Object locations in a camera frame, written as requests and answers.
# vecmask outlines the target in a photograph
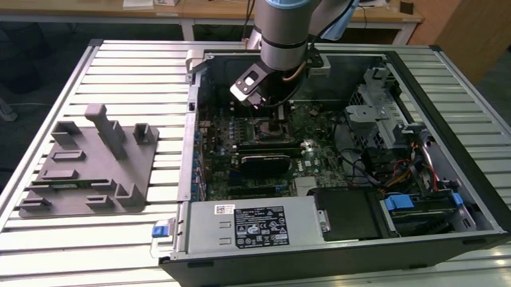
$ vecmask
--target gray plastic base plate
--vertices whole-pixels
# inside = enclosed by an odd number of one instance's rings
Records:
[[[76,186],[67,186],[65,184],[51,185],[55,181],[44,180],[49,183],[51,188],[40,188],[37,193],[29,188],[28,198],[20,204],[19,214],[24,218],[35,216],[127,213],[140,212],[144,209],[153,155],[156,153],[157,128],[151,127],[153,141],[137,145],[132,134],[133,127],[123,127],[125,135],[123,147],[128,155],[123,160],[116,160],[113,157],[112,152],[99,137],[96,128],[83,127],[80,131],[81,134],[73,135],[72,139],[77,145],[76,149],[81,150],[84,155],[79,154],[76,158],[80,159],[77,160],[67,159],[67,156],[63,156],[63,154],[68,153],[69,149],[63,149],[63,147],[55,143],[43,169],[39,172],[39,184],[41,184],[44,175],[59,174],[60,171],[64,171],[64,176],[68,174],[68,176],[73,177],[72,171],[76,170],[77,180],[113,180],[116,185],[120,184],[123,186],[124,191],[117,191],[119,196],[116,197],[116,190],[109,188],[108,184],[105,184],[105,190],[100,190],[101,188],[76,188]],[[55,153],[57,153],[57,157],[60,158],[57,161],[52,159],[55,158]],[[140,192],[136,196],[131,197],[128,193],[131,192],[132,184],[136,185]]]

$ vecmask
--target metal table surface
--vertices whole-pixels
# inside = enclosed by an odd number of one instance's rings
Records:
[[[395,50],[507,204],[511,204],[511,129],[442,52],[419,46],[317,45],[328,50]],[[28,152],[0,195],[0,286],[179,286],[149,255],[155,221],[176,212],[189,49],[243,49],[239,42],[104,41],[87,48]],[[92,123],[88,103],[104,103],[121,125],[157,126],[160,139],[148,205],[129,215],[21,219],[49,152],[56,120]],[[510,286],[511,245],[470,252],[418,270],[324,277],[288,286]]]

